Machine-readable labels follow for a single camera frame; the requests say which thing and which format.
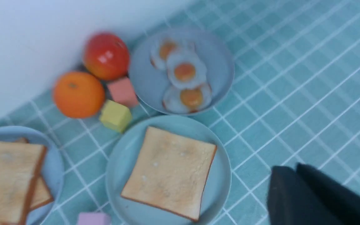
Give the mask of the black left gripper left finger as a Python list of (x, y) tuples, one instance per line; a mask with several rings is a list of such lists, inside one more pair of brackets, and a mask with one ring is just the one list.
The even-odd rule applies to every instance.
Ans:
[(271, 225), (342, 224), (289, 167), (272, 168), (266, 205)]

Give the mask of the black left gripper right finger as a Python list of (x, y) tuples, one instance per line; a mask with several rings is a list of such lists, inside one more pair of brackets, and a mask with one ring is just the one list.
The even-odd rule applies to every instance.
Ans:
[(360, 195), (311, 165), (299, 163), (296, 173), (342, 224), (360, 225)]

